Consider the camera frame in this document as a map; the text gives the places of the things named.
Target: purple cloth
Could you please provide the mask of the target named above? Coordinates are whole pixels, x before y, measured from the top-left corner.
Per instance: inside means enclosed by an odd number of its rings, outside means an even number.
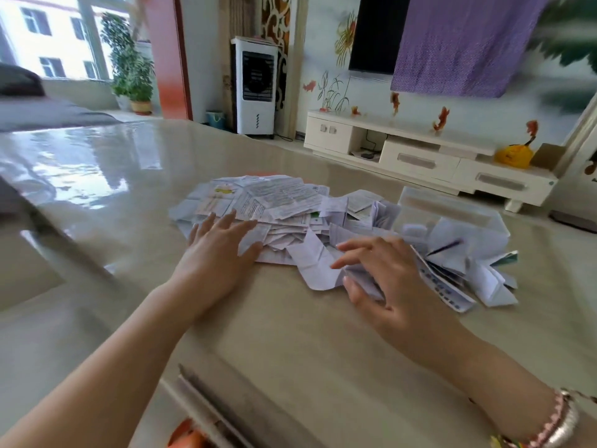
[[[411,0],[393,91],[500,97],[548,0]]]

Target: hand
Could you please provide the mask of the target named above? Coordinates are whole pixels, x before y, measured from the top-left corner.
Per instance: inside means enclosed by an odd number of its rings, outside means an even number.
[[[386,305],[372,301],[349,277],[344,286],[351,302],[384,340],[422,366],[442,373],[466,355],[472,337],[419,275],[411,247],[399,238],[357,238],[339,244],[346,252],[332,269],[362,264],[382,288]]]
[[[263,249],[255,243],[238,255],[238,244],[257,221],[232,226],[235,215],[232,211],[214,224],[211,214],[201,226],[194,225],[189,246],[168,280],[167,285],[183,296],[184,310],[195,318],[235,288]]]

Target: drawer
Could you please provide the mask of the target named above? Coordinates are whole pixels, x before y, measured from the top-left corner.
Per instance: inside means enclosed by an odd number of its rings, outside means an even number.
[[[307,118],[304,142],[323,149],[348,154],[352,150],[359,149],[356,145],[356,135],[354,135],[355,131],[359,130],[351,125],[310,116]]]
[[[392,140],[386,140],[379,159],[385,170],[444,181],[452,179],[459,162],[459,157],[440,154],[431,147],[408,146]]]
[[[548,170],[517,170],[490,160],[461,159],[452,181],[534,205],[541,205],[558,181]]]

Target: bracelet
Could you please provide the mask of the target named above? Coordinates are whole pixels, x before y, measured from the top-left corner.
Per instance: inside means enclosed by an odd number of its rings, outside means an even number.
[[[545,423],[543,430],[529,443],[511,441],[508,437],[491,437],[492,448],[560,448],[570,441],[580,420],[580,412],[574,401],[572,393],[580,397],[585,395],[578,392],[570,392],[562,389],[556,392],[555,411],[548,423]]]

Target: air cooler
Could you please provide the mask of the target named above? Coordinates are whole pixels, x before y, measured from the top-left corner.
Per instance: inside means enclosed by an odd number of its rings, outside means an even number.
[[[278,48],[263,39],[236,36],[231,62],[234,130],[273,135]]]

